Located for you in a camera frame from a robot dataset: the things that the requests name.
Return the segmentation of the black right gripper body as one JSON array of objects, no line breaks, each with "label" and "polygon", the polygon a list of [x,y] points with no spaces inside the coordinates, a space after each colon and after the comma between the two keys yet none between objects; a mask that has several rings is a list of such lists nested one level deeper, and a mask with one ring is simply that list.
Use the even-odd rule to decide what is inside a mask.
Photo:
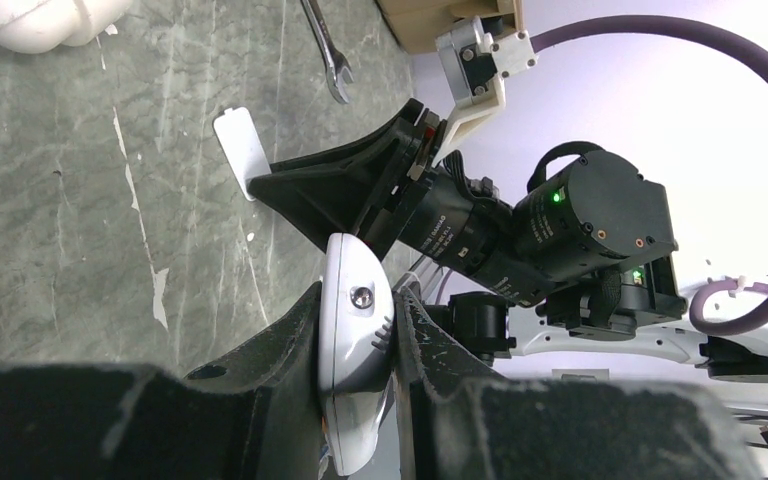
[{"label": "black right gripper body", "polygon": [[439,152],[447,121],[411,98],[386,125],[384,150],[372,157],[370,195],[357,219],[357,236],[382,260],[430,189],[424,177]]}]

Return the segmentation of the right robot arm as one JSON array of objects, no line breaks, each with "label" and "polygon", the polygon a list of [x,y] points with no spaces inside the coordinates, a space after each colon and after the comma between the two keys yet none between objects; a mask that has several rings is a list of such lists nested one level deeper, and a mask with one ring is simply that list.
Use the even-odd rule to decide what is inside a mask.
[{"label": "right robot arm", "polygon": [[430,313],[484,362],[513,352],[512,307],[535,310],[545,344],[664,354],[667,323],[688,309],[664,187],[616,154],[569,142],[549,158],[572,162],[553,176],[538,169],[527,196],[509,205],[491,180],[467,177],[459,151],[434,162],[445,125],[410,101],[357,141],[245,183],[327,256],[322,386],[359,386],[387,365],[396,308],[381,262],[396,243],[480,286]]}]

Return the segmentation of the white battery cover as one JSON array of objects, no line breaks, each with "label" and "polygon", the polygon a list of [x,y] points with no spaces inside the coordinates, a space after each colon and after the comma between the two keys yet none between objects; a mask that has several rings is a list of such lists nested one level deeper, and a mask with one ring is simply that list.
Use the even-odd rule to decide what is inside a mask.
[{"label": "white battery cover", "polygon": [[228,108],[213,121],[213,129],[244,197],[256,202],[250,184],[270,174],[271,168],[250,111]]}]

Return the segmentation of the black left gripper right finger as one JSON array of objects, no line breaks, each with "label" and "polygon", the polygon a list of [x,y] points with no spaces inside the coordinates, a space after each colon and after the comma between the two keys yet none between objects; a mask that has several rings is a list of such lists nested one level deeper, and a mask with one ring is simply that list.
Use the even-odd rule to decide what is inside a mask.
[{"label": "black left gripper right finger", "polygon": [[759,479],[724,405],[674,382],[508,379],[395,302],[405,479]]}]

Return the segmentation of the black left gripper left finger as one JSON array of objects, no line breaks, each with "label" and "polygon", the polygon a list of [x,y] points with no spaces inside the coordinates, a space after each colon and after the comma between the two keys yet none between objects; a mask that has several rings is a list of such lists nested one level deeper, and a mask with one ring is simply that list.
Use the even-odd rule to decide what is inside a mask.
[{"label": "black left gripper left finger", "polygon": [[0,364],[0,479],[314,479],[320,283],[183,378],[138,363]]}]

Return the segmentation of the white plastic pipe elbow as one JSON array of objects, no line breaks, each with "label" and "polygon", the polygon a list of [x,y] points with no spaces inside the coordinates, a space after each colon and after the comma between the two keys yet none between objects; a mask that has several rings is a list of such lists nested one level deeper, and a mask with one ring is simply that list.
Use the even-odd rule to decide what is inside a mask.
[{"label": "white plastic pipe elbow", "polygon": [[83,46],[119,20],[131,0],[0,1],[0,46],[41,54],[58,46]]}]

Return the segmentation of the white remote control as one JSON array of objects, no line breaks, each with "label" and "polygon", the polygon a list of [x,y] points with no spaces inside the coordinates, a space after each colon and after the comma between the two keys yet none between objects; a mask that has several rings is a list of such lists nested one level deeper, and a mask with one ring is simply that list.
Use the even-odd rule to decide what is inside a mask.
[{"label": "white remote control", "polygon": [[375,452],[387,412],[395,308],[379,259],[357,237],[327,242],[319,311],[318,391],[326,441],[339,476]]}]

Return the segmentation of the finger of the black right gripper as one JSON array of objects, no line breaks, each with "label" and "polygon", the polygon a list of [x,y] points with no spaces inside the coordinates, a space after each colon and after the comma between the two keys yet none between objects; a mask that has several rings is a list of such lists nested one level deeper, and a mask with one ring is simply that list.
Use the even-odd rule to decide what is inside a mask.
[{"label": "finger of the black right gripper", "polygon": [[404,175],[421,146],[417,119],[397,115],[371,134],[346,145],[280,161],[248,180],[248,193],[261,202],[290,202],[378,194]]},{"label": "finger of the black right gripper", "polygon": [[382,178],[256,178],[254,197],[321,251],[336,233],[352,234],[373,251],[384,249],[371,235],[376,203],[384,197]]}]

